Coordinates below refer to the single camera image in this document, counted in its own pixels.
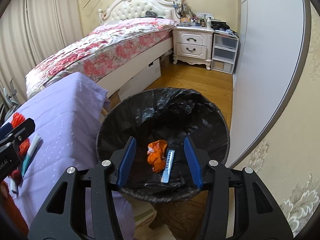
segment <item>floral bedspread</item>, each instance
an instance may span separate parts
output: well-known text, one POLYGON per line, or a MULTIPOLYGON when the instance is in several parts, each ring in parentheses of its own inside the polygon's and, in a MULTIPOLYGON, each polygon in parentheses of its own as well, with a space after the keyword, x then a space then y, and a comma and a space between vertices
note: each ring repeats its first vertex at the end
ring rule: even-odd
POLYGON ((26 75, 27 96, 31 98, 44 87, 74 72, 81 72, 97 82, 168 38, 174 25, 170 19, 135 18, 99 26, 32 69, 26 75))

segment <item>lavender cloth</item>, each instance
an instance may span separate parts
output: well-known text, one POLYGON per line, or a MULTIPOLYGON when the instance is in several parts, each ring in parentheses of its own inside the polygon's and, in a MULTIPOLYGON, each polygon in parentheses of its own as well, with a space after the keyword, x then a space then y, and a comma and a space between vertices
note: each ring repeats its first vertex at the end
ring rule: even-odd
MULTIPOLYGON (((47 87, 18 109, 35 121, 34 134, 41 136, 40 147, 19 186, 19 196, 11 193, 29 227, 68 167, 85 170, 97 164, 95 140, 106 94, 105 89, 78 72, 47 87)), ((123 237, 132 240, 135 224, 131 204, 118 192, 113 192, 113 198, 123 237)), ((93 237, 89 194, 86 207, 88 235, 93 237)))

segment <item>headboard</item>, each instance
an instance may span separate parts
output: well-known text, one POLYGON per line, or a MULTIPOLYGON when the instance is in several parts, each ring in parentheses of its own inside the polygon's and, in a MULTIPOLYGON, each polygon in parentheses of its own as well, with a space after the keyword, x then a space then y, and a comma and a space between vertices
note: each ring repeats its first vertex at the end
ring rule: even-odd
POLYGON ((153 11, 159 17, 180 22, 173 1, 166 0, 116 0, 106 11, 99 9, 100 24, 114 20, 143 17, 146 11, 153 11))

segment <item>silver screw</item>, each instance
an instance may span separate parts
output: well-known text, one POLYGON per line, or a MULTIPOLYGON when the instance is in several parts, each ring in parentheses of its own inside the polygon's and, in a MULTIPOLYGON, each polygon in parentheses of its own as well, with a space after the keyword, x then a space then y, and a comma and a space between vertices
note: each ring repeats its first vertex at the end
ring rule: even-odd
POLYGON ((69 167, 67 169, 67 173, 71 174, 71 173, 74 173, 76 171, 76 168, 75 167, 69 167))
POLYGON ((209 161, 209 165, 211 165, 211 166, 218 166, 218 162, 217 161, 215 161, 215 160, 211 160, 211 161, 209 161))
POLYGON ((105 161, 103 161, 101 164, 102 164, 102 166, 107 167, 107 166, 111 165, 111 161, 105 160, 105 161))
POLYGON ((244 168, 244 171, 245 171, 246 173, 249 173, 249 174, 253 173, 253 169, 250 168, 250 167, 245 167, 245 168, 244 168))

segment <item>black plastic bag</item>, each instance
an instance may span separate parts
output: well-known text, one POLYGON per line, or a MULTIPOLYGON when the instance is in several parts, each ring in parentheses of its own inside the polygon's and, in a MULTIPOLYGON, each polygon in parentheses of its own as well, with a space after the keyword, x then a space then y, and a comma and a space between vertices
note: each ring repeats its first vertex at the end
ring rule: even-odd
POLYGON ((122 101, 99 129, 98 159, 109 159, 114 151, 124 148, 130 136, 137 140, 137 151, 121 192, 153 203, 186 200, 199 193, 183 150, 186 136, 223 164, 229 152, 228 128, 221 111, 189 89, 153 89, 122 101), (167 152, 175 150, 169 183, 161 183, 162 172, 153 173, 147 162, 148 144, 160 139, 168 142, 167 152))

